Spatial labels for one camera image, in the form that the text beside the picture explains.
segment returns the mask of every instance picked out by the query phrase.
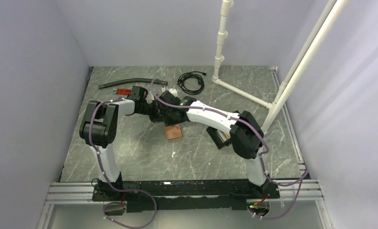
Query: pvc pipe frame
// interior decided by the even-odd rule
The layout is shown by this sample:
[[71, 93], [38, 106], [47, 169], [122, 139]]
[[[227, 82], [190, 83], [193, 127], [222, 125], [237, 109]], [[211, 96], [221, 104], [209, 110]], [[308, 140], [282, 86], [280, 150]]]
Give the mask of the pvc pipe frame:
[[308, 36], [306, 42], [304, 43], [302, 49], [296, 57], [292, 67], [290, 68], [283, 82], [280, 84], [274, 102], [269, 103], [249, 93], [246, 93], [245, 91], [242, 91], [234, 86], [231, 86], [228, 83], [225, 83], [219, 79], [219, 68], [221, 66], [221, 62], [223, 62], [224, 60], [224, 56], [221, 54], [221, 50], [224, 43], [224, 39], [228, 36], [228, 33], [225, 30], [227, 15], [230, 8], [234, 5], [233, 0], [222, 0], [220, 12], [220, 29], [217, 35], [217, 50], [216, 56], [214, 58], [214, 74], [212, 81], [268, 108], [268, 115], [261, 128], [262, 131], [266, 133], [269, 127], [271, 126], [272, 122], [280, 112], [284, 103], [289, 98], [290, 93], [293, 91], [297, 82], [300, 80], [301, 76], [303, 75], [307, 66], [311, 62], [315, 53], [321, 46], [321, 43], [324, 41], [328, 32], [331, 30], [335, 21], [337, 20], [337, 18], [339, 17], [339, 15], [341, 14], [342, 10], [348, 2], [349, 0], [328, 1], [323, 12], [318, 18], [317, 23], [314, 25], [310, 35]]

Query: gray marble surface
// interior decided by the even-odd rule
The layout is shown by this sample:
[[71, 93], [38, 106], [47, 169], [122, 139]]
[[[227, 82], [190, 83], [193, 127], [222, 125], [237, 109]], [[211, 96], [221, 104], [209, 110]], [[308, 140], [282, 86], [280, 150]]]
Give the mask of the gray marble surface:
[[[158, 78], [175, 87], [180, 98], [185, 93], [176, 86], [178, 77], [185, 72], [206, 72], [204, 91], [193, 97], [215, 108], [233, 112], [247, 110], [262, 125], [268, 110], [211, 82], [212, 66], [127, 66], [95, 67], [79, 112], [78, 121], [64, 165], [62, 182], [91, 181], [98, 176], [95, 158], [89, 147], [79, 137], [78, 131], [89, 100], [108, 100], [118, 96], [114, 88], [98, 90], [98, 85], [126, 78]], [[250, 94], [271, 102], [276, 88], [267, 66], [222, 66], [220, 78]], [[195, 80], [187, 86], [197, 87]], [[131, 88], [125, 84], [118, 88]], [[147, 83], [135, 85], [150, 89]], [[246, 166], [232, 147], [218, 150], [199, 123], [182, 124], [181, 139], [166, 140], [163, 123], [152, 123], [147, 116], [135, 114], [118, 121], [114, 150], [123, 180], [186, 180], [186, 179], [233, 179], [246, 178]], [[285, 117], [279, 113], [266, 135], [272, 152], [265, 156], [265, 164], [274, 178], [300, 177], [291, 136]]]

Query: black and white robotic arm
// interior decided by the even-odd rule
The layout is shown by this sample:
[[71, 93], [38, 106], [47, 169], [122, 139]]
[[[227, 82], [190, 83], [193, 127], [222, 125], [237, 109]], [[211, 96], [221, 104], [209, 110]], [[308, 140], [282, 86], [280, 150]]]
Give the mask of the black and white robotic arm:
[[[117, 167], [112, 146], [116, 137], [117, 120], [125, 115], [133, 114], [148, 115], [152, 122], [164, 122], [166, 126], [183, 122], [203, 123], [229, 134], [234, 152], [245, 159], [249, 181], [257, 186], [262, 186], [266, 183], [266, 177], [263, 174], [261, 164], [259, 160], [256, 160], [257, 151], [262, 144], [249, 127], [234, 119], [225, 118], [217, 112], [207, 110], [206, 108], [212, 107], [189, 96], [179, 99], [176, 95], [166, 90], [159, 99], [172, 105], [202, 107], [203, 109], [173, 108], [157, 100], [148, 101], [148, 99], [146, 100], [147, 96], [152, 96], [148, 93], [147, 89], [133, 86], [132, 93], [128, 98], [122, 101], [108, 103], [107, 106], [99, 108], [95, 116], [95, 121], [92, 124], [92, 141], [100, 149], [100, 153], [90, 146], [89, 141], [91, 118], [95, 108], [100, 102], [90, 101], [87, 105], [79, 134], [90, 146], [92, 152], [95, 154], [95, 158], [97, 158], [96, 154], [100, 154], [103, 168], [112, 183], [116, 184], [118, 180], [121, 180], [121, 173]], [[262, 130], [251, 113], [244, 111], [239, 114], [218, 110], [216, 108], [212, 109], [226, 114], [227, 117], [235, 117], [236, 119], [242, 119], [248, 122], [263, 136]], [[99, 179], [106, 182], [100, 170]]]

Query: white wall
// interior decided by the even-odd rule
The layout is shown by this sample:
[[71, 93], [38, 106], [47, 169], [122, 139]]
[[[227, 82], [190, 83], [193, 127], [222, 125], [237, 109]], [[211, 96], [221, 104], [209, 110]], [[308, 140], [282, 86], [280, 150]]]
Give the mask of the white wall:
[[[277, 66], [312, 0], [236, 0], [225, 65]], [[56, 0], [92, 66], [213, 65], [221, 0]]]
[[36, 228], [87, 74], [52, 0], [0, 0], [0, 229]]
[[[310, 9], [280, 78], [324, 4]], [[350, 1], [287, 104], [335, 228], [378, 229], [378, 1]]]

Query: coiled black cable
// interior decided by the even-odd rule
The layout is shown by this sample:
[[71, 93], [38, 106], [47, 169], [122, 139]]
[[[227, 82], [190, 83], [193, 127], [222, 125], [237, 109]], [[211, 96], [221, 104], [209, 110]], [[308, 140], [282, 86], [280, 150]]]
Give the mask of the coiled black cable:
[[[189, 73], [183, 73], [178, 78], [178, 83], [177, 83], [178, 87], [180, 87], [183, 90], [183, 92], [185, 92], [186, 94], [190, 94], [190, 95], [200, 94], [203, 91], [203, 89], [204, 89], [203, 77], [200, 74], [206, 75], [206, 73], [202, 73], [202, 72], [198, 72], [198, 71], [192, 71], [192, 72], [189, 72]], [[197, 89], [197, 90], [188, 89], [185, 86], [185, 81], [187, 79], [197, 79], [198, 80], [198, 84], [200, 85], [200, 88]]]

